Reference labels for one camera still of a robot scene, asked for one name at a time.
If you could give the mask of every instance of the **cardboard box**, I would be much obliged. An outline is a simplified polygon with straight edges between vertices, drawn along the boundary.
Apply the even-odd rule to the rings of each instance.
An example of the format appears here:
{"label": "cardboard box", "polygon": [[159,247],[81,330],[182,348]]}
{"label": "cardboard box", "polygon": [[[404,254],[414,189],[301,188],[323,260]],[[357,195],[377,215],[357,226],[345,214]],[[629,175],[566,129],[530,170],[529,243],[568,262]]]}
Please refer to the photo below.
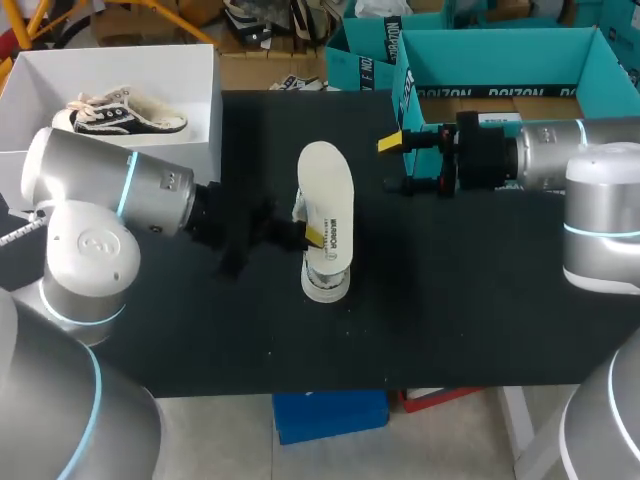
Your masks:
{"label": "cardboard box", "polygon": [[340,90],[391,90],[394,66],[349,52],[344,28],[325,49],[329,85]]}
{"label": "cardboard box", "polygon": [[480,28],[592,27],[598,25],[602,0],[555,0],[543,7],[534,8],[530,0],[497,0],[496,8],[478,13],[472,24]]}
{"label": "cardboard box", "polygon": [[416,8],[413,15],[357,18],[356,0],[349,0],[344,29],[351,53],[395,64],[401,31],[453,28],[455,0],[409,0],[408,3]]}
{"label": "cardboard box", "polygon": [[[175,0],[158,0],[171,12],[178,13]],[[150,41],[175,39],[177,27],[162,15],[144,5],[107,5],[101,12],[91,16],[91,30],[100,46],[110,46],[122,37],[140,36]]]}
{"label": "cardboard box", "polygon": [[[593,28],[403,32],[392,99],[398,125],[414,132],[464,110],[498,114],[487,119],[504,120],[508,136],[528,120],[640,115],[640,96]],[[404,158],[417,178],[442,165],[436,149]]]}
{"label": "cardboard box", "polygon": [[273,395],[281,445],[383,427],[389,403],[383,391],[363,390]]}
{"label": "cardboard box", "polygon": [[268,90],[288,75],[301,78],[318,77],[326,80],[324,58],[309,55],[307,58],[220,57],[222,88],[224,90]]}
{"label": "cardboard box", "polygon": [[178,0],[178,11],[194,27],[201,27],[220,15],[222,0]]}
{"label": "cardboard box", "polygon": [[99,95],[131,85],[184,112],[187,142],[126,147],[192,168],[198,183],[220,178],[222,97],[220,63],[211,45],[91,48],[23,52],[0,96],[0,194],[10,208],[30,208],[20,195],[26,151],[36,132],[79,93]]}
{"label": "cardboard box", "polygon": [[640,6],[631,1],[606,0],[600,28],[631,82],[640,87]]}
{"label": "cardboard box", "polygon": [[567,27],[593,27],[600,23],[602,0],[566,0],[560,23]]}

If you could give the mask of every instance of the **sneaker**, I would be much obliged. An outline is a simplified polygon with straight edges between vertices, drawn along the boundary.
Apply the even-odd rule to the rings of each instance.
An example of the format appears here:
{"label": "sneaker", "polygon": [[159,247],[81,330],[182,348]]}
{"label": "sneaker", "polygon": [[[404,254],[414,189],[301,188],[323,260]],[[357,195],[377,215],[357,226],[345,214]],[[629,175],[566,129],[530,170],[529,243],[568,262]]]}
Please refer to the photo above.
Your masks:
{"label": "sneaker", "polygon": [[344,297],[353,259],[353,180],[347,161],[327,142],[307,145],[298,160],[299,191],[292,216],[324,232],[324,247],[303,253],[302,290],[316,302]]}
{"label": "sneaker", "polygon": [[130,87],[97,97],[81,93],[56,113],[51,126],[116,144],[130,143],[133,135],[137,143],[144,143],[145,137],[150,143],[188,141],[186,115]]}

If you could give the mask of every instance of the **white floor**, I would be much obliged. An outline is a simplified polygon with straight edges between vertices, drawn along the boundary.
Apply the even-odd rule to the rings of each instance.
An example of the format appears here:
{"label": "white floor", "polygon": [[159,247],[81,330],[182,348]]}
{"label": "white floor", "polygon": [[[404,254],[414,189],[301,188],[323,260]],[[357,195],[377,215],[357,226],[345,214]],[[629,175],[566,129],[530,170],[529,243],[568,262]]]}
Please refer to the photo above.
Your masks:
{"label": "white floor", "polygon": [[[526,391],[534,426],[563,387]],[[513,459],[488,389],[430,409],[394,412],[381,429],[281,446],[270,395],[160,401],[179,441],[171,480],[513,480]],[[565,480],[560,465],[547,480]]]}

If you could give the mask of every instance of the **black tablecloth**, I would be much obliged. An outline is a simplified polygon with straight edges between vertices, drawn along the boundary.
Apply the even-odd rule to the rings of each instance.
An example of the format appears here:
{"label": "black tablecloth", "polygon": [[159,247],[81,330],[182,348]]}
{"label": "black tablecloth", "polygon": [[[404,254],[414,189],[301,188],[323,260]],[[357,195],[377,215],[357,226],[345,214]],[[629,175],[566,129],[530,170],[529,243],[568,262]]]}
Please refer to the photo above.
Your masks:
{"label": "black tablecloth", "polygon": [[[261,246],[236,283],[219,253],[136,232],[143,260],[112,337],[96,350],[156,396],[578,383],[640,325],[640,299],[580,291],[562,274],[563,197],[501,191],[403,198],[376,140],[394,130],[378,93],[227,93],[223,181],[264,189],[288,215],[296,162],[315,140],[352,169],[350,295],[316,304],[300,254]],[[6,233],[20,221],[4,215]],[[0,249],[0,286],[42,274],[44,232]]]}

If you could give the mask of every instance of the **shoe insole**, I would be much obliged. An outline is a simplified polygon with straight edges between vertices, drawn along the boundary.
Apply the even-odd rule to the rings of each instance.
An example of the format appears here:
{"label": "shoe insole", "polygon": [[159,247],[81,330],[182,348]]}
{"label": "shoe insole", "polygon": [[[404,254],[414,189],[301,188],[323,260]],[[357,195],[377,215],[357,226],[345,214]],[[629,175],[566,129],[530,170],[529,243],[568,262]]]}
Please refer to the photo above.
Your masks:
{"label": "shoe insole", "polygon": [[353,180],[340,151],[327,142],[307,145],[298,160],[298,186],[307,224],[323,232],[324,247],[309,247],[307,262],[321,275],[345,270],[353,259]]}

